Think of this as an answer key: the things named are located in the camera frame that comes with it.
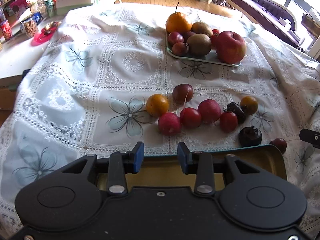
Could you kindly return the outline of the dark red plum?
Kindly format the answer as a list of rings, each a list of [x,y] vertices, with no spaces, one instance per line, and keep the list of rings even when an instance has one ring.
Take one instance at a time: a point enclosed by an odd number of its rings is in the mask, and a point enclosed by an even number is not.
[[[277,148],[282,154],[284,154],[284,153],[286,152],[287,142],[286,142],[286,140],[283,139],[283,138],[273,139],[272,141],[270,141],[270,145],[276,146],[276,148]]]
[[[172,91],[173,101],[178,104],[189,102],[193,98],[193,95],[193,87],[187,83],[176,86]]]

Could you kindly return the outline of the red radish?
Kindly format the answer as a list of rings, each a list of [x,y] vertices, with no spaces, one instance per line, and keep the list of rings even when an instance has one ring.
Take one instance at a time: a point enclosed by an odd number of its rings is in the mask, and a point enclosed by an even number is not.
[[[158,120],[158,129],[165,136],[177,135],[181,127],[180,119],[174,113],[165,113]]]

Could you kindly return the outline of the small red tomato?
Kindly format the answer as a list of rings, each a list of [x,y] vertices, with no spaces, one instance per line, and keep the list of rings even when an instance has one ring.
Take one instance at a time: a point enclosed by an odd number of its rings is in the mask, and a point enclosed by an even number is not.
[[[231,112],[223,112],[220,116],[220,128],[226,133],[230,133],[236,129],[238,125],[237,116]]]

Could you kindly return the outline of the pink radish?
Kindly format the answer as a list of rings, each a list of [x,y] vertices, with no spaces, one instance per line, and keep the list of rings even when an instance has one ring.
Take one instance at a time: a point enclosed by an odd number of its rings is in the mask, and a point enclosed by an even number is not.
[[[217,101],[207,99],[202,101],[197,110],[199,111],[202,122],[204,124],[211,124],[219,120],[221,116],[221,108]]]

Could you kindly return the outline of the yellow orange tomato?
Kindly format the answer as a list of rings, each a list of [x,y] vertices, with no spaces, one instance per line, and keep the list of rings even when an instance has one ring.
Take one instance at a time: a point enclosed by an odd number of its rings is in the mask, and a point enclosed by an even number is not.
[[[159,118],[169,110],[169,100],[162,94],[153,94],[146,103],[146,111],[153,117]]]
[[[258,101],[252,96],[246,96],[240,101],[240,107],[246,115],[252,115],[258,109]]]

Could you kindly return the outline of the gold metal tray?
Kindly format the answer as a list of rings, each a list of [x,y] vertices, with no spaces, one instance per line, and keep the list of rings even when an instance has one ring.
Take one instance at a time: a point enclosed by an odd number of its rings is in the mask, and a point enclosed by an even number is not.
[[[233,154],[240,159],[259,166],[268,172],[287,179],[284,158],[281,152],[272,145],[260,145],[254,148],[236,148],[225,151],[215,151],[213,157],[223,159],[225,155]],[[125,176],[127,188],[134,186],[173,187],[189,186],[194,188],[194,174],[185,175],[177,158],[177,147],[166,154],[145,154],[138,174]]]

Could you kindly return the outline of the white lace floral tablecloth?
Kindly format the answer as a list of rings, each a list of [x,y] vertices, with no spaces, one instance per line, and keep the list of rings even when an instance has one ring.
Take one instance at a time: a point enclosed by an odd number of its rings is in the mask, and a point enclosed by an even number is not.
[[[103,158],[138,141],[147,155],[175,154],[180,141],[200,151],[239,147],[238,133],[225,133],[218,123],[161,135],[147,99],[169,97],[182,83],[193,87],[193,108],[206,99],[221,108],[257,99],[245,125],[260,129],[263,143],[286,140],[287,178],[308,200],[300,226],[312,238],[319,234],[319,149],[299,139],[304,128],[319,131],[319,63],[258,25],[192,8],[183,12],[193,22],[238,33],[247,52],[238,67],[176,59],[167,52],[164,27],[173,11],[121,3],[65,16],[1,127],[2,235],[22,226],[14,207],[22,187],[83,155]]]

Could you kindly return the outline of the dark plum on plate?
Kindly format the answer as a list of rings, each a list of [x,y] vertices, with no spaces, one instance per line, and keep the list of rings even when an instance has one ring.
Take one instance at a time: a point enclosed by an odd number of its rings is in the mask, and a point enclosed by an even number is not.
[[[184,42],[177,42],[172,46],[171,51],[174,55],[183,57],[188,54],[189,45]]]

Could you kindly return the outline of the front brown kiwi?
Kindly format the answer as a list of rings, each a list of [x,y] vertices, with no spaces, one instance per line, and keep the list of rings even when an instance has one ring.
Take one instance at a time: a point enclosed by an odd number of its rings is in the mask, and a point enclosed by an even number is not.
[[[189,54],[193,56],[206,56],[212,49],[212,43],[206,34],[195,34],[187,39]]]

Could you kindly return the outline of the brown kiwi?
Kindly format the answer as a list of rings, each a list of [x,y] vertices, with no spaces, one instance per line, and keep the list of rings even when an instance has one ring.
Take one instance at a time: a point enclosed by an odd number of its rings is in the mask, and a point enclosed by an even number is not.
[[[206,34],[195,34],[187,39],[189,54],[193,56],[206,56],[212,49],[212,43]]]
[[[196,34],[205,34],[208,37],[213,35],[212,28],[204,22],[195,22],[191,27],[191,31]]]

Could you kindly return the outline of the large red apple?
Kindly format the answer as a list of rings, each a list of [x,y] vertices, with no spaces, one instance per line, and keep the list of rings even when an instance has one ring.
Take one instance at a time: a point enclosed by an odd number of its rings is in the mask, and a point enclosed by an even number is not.
[[[217,57],[227,64],[240,62],[246,55],[246,42],[244,38],[233,32],[221,32],[215,42]]]

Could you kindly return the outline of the red plum on plate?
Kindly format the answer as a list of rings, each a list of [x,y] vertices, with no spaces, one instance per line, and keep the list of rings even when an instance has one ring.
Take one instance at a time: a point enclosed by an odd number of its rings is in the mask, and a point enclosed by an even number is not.
[[[176,43],[180,43],[180,42],[184,42],[184,38],[183,36],[177,32],[177,31],[173,31],[168,35],[168,43],[173,46]]]

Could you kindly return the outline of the back brown kiwi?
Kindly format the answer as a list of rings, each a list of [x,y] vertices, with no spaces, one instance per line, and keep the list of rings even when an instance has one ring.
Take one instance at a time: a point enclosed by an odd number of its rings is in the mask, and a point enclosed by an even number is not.
[[[195,22],[191,27],[191,31],[196,34],[205,34],[208,37],[213,35],[212,28],[204,22]]]

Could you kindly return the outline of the large orange with stem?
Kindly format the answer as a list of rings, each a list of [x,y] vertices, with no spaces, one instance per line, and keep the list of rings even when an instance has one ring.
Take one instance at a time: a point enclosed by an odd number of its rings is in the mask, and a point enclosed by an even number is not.
[[[185,34],[188,31],[191,31],[192,23],[187,19],[186,14],[177,11],[179,2],[176,5],[175,12],[171,14],[166,23],[165,28],[168,33],[178,32],[180,34]]]

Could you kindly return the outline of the red plastic dish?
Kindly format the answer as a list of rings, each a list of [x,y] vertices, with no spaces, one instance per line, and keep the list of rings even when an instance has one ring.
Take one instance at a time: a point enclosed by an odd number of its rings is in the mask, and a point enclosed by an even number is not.
[[[53,27],[53,28],[43,28],[41,30],[40,33],[36,33],[35,36],[33,37],[32,41],[31,41],[31,46],[39,46],[43,43],[48,42],[52,36],[55,34],[55,32],[57,31],[57,27]]]

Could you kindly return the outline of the purple sofa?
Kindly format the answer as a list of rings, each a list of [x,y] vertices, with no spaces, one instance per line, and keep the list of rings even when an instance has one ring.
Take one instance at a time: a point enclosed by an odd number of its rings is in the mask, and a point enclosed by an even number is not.
[[[279,19],[289,20],[291,30],[295,31],[297,21],[289,9],[272,0],[226,0],[235,9],[241,11],[254,23],[277,36],[287,44],[298,48],[298,41],[279,22]]]

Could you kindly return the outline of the glass jar of nuts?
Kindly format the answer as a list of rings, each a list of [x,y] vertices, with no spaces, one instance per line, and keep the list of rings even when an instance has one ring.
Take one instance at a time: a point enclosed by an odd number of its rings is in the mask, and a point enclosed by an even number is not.
[[[22,22],[22,27],[28,38],[32,38],[38,33],[37,23],[32,17],[26,18]]]

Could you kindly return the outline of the red can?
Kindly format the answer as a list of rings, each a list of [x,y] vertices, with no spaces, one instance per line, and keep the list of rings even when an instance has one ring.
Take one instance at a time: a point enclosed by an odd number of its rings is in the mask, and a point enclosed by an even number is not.
[[[12,30],[9,22],[7,20],[4,20],[3,22],[1,22],[0,28],[5,40],[10,40],[12,38]]]

